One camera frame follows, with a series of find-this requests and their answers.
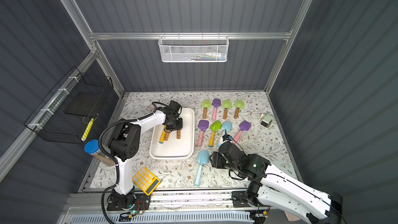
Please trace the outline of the purple shovel pink handle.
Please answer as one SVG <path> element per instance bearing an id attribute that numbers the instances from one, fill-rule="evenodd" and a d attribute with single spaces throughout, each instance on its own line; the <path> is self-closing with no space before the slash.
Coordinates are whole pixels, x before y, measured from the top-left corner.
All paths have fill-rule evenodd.
<path id="1" fill-rule="evenodd" d="M 217 119 L 217 108 L 221 106 L 221 100 L 220 99 L 213 99 L 212 106 L 213 106 L 212 120 L 216 121 L 216 119 Z"/>
<path id="2" fill-rule="evenodd" d="M 209 121 L 205 120 L 205 119 L 200 120 L 199 124 L 198 124 L 198 128 L 200 129 L 200 135 L 199 135 L 199 139 L 198 139 L 198 147 L 201 147 L 202 143 L 203 143 L 204 131 L 209 128 Z"/>

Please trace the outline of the green shovel yellow handle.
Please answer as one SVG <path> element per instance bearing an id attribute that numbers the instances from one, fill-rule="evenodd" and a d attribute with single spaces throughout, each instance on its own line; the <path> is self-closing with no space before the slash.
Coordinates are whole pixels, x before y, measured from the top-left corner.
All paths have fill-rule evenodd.
<path id="1" fill-rule="evenodd" d="M 219 120 L 214 121 L 211 125 L 210 125 L 210 129 L 211 129 L 211 136 L 210 136 L 210 140 L 209 140 L 209 147 L 213 147 L 214 146 L 214 138 L 215 138 L 215 133 L 221 129 L 221 122 Z"/>

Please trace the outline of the blue shovel blue handle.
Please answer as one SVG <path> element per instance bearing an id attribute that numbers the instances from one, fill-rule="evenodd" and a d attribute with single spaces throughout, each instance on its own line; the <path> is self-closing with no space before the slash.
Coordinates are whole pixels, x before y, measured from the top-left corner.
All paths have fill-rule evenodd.
<path id="1" fill-rule="evenodd" d="M 198 153 L 197 162 L 199 163 L 199 168 L 198 168 L 197 175 L 196 175 L 195 182 L 194 182 L 195 186 L 199 186 L 201 183 L 203 165 L 209 163 L 209 152 L 207 150 L 201 150 Z"/>

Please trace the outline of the green shovel brown handle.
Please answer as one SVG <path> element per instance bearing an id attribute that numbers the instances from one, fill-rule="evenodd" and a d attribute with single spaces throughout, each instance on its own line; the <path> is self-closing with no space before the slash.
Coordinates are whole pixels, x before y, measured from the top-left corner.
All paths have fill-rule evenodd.
<path id="1" fill-rule="evenodd" d="M 228 116 L 228 109 L 232 107 L 232 102 L 230 100 L 224 100 L 221 106 L 224 108 L 223 119 L 226 120 Z"/>

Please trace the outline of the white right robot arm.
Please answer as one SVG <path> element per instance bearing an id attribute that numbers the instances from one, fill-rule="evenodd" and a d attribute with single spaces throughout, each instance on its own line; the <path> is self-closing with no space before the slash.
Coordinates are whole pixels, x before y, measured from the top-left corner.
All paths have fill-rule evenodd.
<path id="1" fill-rule="evenodd" d="M 223 143 L 210 155 L 213 168 L 236 173 L 237 179 L 247 179 L 249 185 L 241 191 L 235 204 L 253 207 L 270 206 L 297 216 L 308 224 L 340 224 L 343 197 L 316 190 L 281 171 L 257 154 L 245 154 L 234 143 Z"/>

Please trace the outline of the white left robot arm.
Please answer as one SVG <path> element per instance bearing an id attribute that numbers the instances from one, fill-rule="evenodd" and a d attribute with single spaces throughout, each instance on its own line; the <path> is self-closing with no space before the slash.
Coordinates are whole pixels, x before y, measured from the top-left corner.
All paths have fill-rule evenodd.
<path id="1" fill-rule="evenodd" d="M 138 152 L 141 134 L 157 125 L 164 125 L 168 132 L 182 128 L 179 120 L 182 107 L 179 103 L 152 102 L 152 105 L 154 110 L 145 116 L 120 119 L 109 126 L 113 132 L 107 147 L 110 150 L 109 157 L 116 166 L 115 192 L 121 196 L 128 195 L 134 188 L 130 162 Z"/>

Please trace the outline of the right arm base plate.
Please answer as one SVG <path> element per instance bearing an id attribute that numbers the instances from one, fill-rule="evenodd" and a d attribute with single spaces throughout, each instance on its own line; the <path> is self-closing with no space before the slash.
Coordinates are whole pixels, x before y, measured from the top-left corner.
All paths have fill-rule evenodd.
<path id="1" fill-rule="evenodd" d="M 239 207 L 258 207 L 260 202 L 257 199 L 257 194 L 252 191 L 233 191 L 232 201 L 235 208 Z"/>

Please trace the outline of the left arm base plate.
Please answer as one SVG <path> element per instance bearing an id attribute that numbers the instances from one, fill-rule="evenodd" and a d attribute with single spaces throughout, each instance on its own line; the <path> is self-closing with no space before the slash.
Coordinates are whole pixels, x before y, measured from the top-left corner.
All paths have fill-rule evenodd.
<path id="1" fill-rule="evenodd" d="M 149 209 L 151 196 L 146 194 L 121 195 L 112 192 L 107 199 L 107 211 L 145 211 Z"/>

